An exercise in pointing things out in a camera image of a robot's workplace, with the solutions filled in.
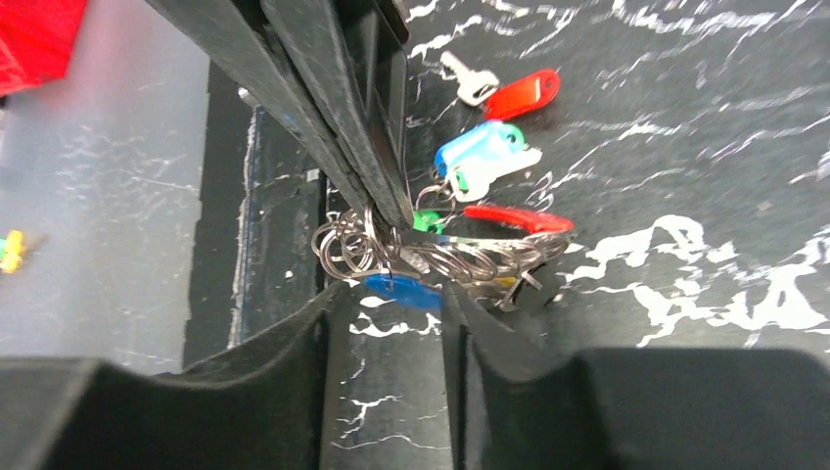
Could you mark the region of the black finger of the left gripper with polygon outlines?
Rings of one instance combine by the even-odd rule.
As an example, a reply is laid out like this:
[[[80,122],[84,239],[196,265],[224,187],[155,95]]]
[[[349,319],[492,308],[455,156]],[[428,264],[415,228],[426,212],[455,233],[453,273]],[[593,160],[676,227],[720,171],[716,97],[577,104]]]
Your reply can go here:
[[[323,125],[278,44],[262,2],[153,1],[150,5],[246,88],[324,171],[322,165],[333,156],[334,147],[318,134]]]

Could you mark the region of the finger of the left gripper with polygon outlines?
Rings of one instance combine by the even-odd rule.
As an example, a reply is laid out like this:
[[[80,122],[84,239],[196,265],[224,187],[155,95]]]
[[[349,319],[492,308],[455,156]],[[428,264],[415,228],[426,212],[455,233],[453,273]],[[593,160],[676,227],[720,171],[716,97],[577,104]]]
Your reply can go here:
[[[357,210],[412,224],[405,176],[408,30],[394,1],[264,1],[262,11],[308,93],[324,171]]]

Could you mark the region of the metal keyring with red handle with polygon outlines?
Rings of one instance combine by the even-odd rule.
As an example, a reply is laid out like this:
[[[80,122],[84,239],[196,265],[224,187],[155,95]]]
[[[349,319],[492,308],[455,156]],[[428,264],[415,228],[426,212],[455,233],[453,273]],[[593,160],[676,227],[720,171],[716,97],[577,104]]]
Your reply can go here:
[[[559,215],[483,202],[495,180],[541,157],[518,126],[486,121],[438,148],[435,182],[418,194],[412,228],[384,229],[366,211],[344,211],[314,232],[312,251],[335,279],[401,274],[438,291],[453,281],[510,310],[521,289],[541,289],[534,272],[574,239],[573,222]]]

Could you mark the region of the key with blue tag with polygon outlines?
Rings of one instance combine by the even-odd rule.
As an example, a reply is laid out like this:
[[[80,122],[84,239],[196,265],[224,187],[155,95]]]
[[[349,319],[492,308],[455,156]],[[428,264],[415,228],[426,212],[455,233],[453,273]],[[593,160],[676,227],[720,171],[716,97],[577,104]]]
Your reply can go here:
[[[401,274],[371,274],[363,280],[363,284],[380,297],[402,306],[435,309],[441,304],[440,294],[436,288],[413,277]]]

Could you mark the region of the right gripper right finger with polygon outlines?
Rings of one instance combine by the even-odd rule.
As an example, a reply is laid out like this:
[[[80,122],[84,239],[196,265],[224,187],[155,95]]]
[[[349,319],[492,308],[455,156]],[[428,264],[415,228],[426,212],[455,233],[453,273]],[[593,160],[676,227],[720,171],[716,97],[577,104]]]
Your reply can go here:
[[[825,469],[829,372],[781,349],[538,348],[441,298],[457,469]]]

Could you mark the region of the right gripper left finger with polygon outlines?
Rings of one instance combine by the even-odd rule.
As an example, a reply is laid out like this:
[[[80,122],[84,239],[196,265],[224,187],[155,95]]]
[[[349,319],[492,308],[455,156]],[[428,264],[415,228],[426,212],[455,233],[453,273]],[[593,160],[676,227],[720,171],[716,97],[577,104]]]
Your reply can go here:
[[[325,469],[353,318],[336,282],[178,374],[99,358],[1,363],[5,469]]]

